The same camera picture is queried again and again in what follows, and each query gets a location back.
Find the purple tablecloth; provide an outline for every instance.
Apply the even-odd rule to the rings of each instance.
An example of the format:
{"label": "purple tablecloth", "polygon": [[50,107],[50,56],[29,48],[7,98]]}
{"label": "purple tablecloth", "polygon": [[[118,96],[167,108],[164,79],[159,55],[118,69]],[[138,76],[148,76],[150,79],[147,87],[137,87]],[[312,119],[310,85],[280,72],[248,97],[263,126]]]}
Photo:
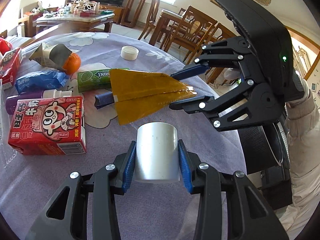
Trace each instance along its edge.
{"label": "purple tablecloth", "polygon": [[[169,54],[135,39],[107,33],[76,33],[50,37],[51,45],[64,43],[82,60],[81,70],[127,67],[133,70],[173,73],[183,64]],[[42,67],[28,57],[39,44],[24,50],[19,75]],[[140,53],[135,61],[120,57],[121,47],[134,46]],[[184,80],[198,95],[216,95],[199,77]],[[76,75],[64,88],[76,88]],[[16,94],[15,89],[9,95]],[[94,93],[84,93],[87,153],[63,156],[23,156],[18,154],[6,168],[0,168],[0,211],[12,230],[24,239],[36,216],[49,198],[73,171],[82,175],[97,171],[127,151],[136,140],[137,129],[148,122],[167,122],[178,130],[187,150],[197,153],[218,171],[245,171],[244,156],[237,131],[217,132],[206,117],[172,111],[168,107],[128,125],[120,126],[113,106],[96,110]],[[223,206],[223,239],[226,239],[226,205]],[[193,239],[199,197],[188,194],[183,182],[142,184],[132,182],[124,196],[116,196],[116,208],[122,239]],[[88,208],[88,239],[92,239],[92,212]]]}

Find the person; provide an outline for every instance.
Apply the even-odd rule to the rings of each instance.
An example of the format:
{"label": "person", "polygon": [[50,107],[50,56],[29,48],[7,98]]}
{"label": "person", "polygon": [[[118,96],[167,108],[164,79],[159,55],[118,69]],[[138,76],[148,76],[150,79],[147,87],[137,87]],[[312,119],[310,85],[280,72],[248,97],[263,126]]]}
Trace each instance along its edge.
{"label": "person", "polygon": [[[239,77],[227,69],[225,79]],[[320,201],[320,122],[318,107],[307,82],[299,76],[305,95],[286,103],[292,204],[279,219],[289,239],[294,240],[308,223]]]}

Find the orange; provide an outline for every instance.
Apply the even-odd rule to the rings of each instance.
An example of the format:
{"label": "orange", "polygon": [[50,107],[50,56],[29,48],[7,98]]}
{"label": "orange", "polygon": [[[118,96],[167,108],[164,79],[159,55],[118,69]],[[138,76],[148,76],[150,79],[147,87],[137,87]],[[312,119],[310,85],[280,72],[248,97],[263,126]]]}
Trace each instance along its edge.
{"label": "orange", "polygon": [[81,59],[79,55],[72,52],[62,68],[66,70],[67,75],[72,75],[80,68],[80,65],[81,65]]}

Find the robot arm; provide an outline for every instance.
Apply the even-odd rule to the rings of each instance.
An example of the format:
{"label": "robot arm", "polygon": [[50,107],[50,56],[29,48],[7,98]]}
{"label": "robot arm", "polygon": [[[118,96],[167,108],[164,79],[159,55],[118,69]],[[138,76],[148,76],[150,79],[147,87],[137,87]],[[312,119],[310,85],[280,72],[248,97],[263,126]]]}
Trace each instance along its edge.
{"label": "robot arm", "polygon": [[[253,0],[216,0],[241,36],[203,46],[193,64],[171,76],[182,80],[212,67],[240,69],[241,84],[223,96],[197,97],[170,104],[188,114],[202,112],[218,131],[274,122],[284,103],[304,96],[293,69],[290,35],[285,26]],[[219,113],[247,98],[247,102],[224,116]],[[249,118],[234,121],[242,115]]]}
{"label": "robot arm", "polygon": [[[200,194],[194,239],[220,240],[221,192],[226,192],[229,240],[288,240],[281,223],[242,171],[218,172],[202,163],[178,141],[179,165],[190,194]],[[125,154],[96,173],[73,172],[58,188],[33,223],[26,240],[86,240],[88,195],[93,192],[93,240],[121,240],[114,195],[129,189],[135,167],[136,142]]]}

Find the white cup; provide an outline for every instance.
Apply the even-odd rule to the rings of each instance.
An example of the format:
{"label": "white cup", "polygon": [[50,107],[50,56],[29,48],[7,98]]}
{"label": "white cup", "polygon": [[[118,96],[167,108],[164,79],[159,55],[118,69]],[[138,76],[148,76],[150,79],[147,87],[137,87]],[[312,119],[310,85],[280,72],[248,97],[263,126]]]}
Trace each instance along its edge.
{"label": "white cup", "polygon": [[121,57],[126,60],[135,60],[138,57],[139,50],[135,47],[124,46],[121,49]]}
{"label": "white cup", "polygon": [[178,135],[174,126],[151,122],[139,127],[134,179],[144,183],[179,181]]}

